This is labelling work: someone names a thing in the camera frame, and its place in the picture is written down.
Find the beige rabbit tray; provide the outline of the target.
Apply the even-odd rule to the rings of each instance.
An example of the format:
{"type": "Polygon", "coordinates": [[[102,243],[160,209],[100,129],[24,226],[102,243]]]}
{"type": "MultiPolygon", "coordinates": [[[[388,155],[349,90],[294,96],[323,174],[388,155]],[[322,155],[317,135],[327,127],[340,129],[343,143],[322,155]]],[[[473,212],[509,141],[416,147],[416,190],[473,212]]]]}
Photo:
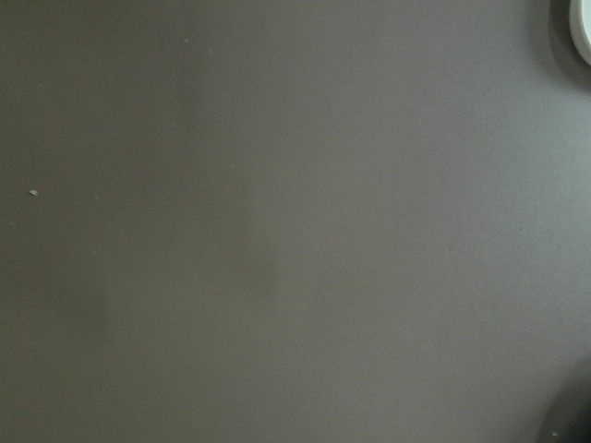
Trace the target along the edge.
{"type": "Polygon", "coordinates": [[[587,65],[591,65],[591,1],[572,0],[569,29],[574,47],[587,65]]]}

